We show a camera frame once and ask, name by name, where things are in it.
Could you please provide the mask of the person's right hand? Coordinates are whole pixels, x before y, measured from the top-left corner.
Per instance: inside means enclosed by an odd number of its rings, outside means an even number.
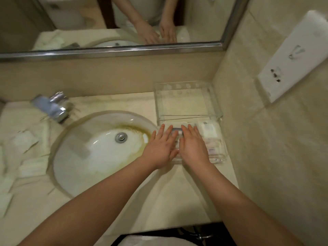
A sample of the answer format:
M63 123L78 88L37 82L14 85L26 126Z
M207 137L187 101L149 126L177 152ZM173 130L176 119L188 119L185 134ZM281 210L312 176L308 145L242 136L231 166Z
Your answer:
M184 152L183 155L180 155L184 163L190 167L192 170L202 170L211 165L208 151L202 147L201 143L201 134L197 128L194 126L196 131L196 139L188 138L188 126L181 126L183 130L184 139Z

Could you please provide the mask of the person's left hand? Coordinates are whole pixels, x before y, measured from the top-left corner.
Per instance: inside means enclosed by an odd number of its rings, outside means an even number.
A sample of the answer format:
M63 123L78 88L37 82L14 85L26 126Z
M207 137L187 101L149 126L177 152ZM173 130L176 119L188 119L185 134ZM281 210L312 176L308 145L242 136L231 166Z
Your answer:
M143 164L148 165L153 170L161 169L173 160L173 158L171 158L171 151L176 149L175 141L178 132L174 132L174 142L167 143L165 142L165 132L167 129L168 128L162 124L157 131L157 142L154 145L150 145L149 140L142 155L138 158Z

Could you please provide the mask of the person's left forearm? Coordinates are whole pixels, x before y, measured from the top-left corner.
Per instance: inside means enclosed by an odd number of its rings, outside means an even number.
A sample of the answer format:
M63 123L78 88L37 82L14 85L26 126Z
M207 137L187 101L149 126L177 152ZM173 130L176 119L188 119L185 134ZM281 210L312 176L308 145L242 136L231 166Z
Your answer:
M17 246L93 246L160 163L141 156L76 196Z

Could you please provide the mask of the person's right forearm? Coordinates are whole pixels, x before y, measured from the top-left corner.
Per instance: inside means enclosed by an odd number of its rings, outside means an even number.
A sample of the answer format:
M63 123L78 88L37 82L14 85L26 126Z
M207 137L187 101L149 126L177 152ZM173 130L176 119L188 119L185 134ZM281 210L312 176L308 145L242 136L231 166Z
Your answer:
M203 184L237 246L305 246L210 162L188 164Z

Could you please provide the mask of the pink striped toiletry packet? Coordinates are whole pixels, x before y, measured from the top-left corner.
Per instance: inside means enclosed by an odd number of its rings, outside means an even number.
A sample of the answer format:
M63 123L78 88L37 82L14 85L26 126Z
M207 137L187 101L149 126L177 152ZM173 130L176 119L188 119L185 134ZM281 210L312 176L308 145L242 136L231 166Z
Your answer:
M204 142L210 157L219 158L225 156L224 146L221 139L205 138Z

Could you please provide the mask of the white toiletry packet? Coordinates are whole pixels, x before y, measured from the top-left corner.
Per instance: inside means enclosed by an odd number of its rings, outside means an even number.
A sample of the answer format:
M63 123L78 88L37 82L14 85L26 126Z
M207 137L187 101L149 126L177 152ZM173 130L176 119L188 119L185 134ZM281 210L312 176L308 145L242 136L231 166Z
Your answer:
M215 122L211 120L200 121L198 124L200 134L203 138L221 138L220 132L218 131L218 126Z

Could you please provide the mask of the clear acrylic tray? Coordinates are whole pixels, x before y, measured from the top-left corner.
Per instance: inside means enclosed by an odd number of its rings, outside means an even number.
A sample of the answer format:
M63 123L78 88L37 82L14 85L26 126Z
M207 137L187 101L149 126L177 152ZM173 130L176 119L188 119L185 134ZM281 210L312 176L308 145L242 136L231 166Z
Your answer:
M228 153L219 125L223 113L211 83L204 81L156 83L154 97L158 126L165 124L166 128L170 125L181 128L182 125L187 127L191 124L198 128L197 124L200 121L215 122L221 135L219 139L223 142L225 156L219 158L209 156L209 158L213 164L226 161ZM183 135L178 135L176 139L176 148L179 148L181 137Z

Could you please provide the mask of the white ceramic sink basin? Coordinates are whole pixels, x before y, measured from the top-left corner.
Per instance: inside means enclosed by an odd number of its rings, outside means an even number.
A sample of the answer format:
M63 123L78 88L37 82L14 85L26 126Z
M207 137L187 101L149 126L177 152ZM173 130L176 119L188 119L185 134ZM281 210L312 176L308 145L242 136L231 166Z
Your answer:
M153 131L149 119L129 111L101 111L74 122L52 145L48 174L70 198L76 197L141 156ZM128 139L118 144L115 136L125 132Z

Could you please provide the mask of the chrome drain pipe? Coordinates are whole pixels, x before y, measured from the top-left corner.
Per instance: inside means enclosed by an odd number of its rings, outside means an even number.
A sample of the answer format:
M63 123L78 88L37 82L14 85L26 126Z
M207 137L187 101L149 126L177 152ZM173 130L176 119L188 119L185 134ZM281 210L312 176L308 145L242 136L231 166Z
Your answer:
M192 226L192 229L194 231L193 236L200 241L204 241L214 236L214 234L207 229L206 225L195 225Z

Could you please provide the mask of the white bin under counter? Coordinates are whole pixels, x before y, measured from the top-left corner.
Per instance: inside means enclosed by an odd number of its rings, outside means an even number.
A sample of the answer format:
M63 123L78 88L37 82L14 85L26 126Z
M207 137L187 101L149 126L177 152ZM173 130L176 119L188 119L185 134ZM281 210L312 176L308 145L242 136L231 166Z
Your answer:
M188 240L177 237L130 235L117 246L197 246Z

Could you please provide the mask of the chrome faucet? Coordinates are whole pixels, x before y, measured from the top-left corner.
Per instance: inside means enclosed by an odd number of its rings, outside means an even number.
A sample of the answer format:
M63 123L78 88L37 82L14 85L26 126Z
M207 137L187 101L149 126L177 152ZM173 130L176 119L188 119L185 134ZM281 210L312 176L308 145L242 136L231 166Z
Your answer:
M75 107L63 91L49 97L39 94L30 100L30 103L58 124L63 124Z

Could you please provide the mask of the crumpled white towel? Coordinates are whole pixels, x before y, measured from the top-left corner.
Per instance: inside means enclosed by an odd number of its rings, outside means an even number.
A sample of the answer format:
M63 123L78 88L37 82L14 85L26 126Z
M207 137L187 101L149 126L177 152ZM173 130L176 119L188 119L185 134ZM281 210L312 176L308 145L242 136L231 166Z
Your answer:
M42 120L0 141L0 219L13 198L11 189L17 179L44 176L48 169L50 121Z

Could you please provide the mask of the metal-framed wall mirror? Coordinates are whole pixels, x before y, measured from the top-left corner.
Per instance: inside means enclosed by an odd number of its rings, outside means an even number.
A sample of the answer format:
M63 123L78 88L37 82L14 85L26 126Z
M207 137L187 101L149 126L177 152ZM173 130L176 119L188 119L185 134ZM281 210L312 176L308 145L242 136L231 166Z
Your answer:
M226 51L250 0L236 0L220 41L0 53L0 63Z

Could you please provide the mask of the white wall socket plate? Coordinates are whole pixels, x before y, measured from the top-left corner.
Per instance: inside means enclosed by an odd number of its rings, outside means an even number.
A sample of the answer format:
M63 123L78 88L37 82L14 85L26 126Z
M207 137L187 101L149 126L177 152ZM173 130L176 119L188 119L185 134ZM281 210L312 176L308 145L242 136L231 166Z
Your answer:
M326 58L328 19L308 11L257 76L268 101L275 102Z

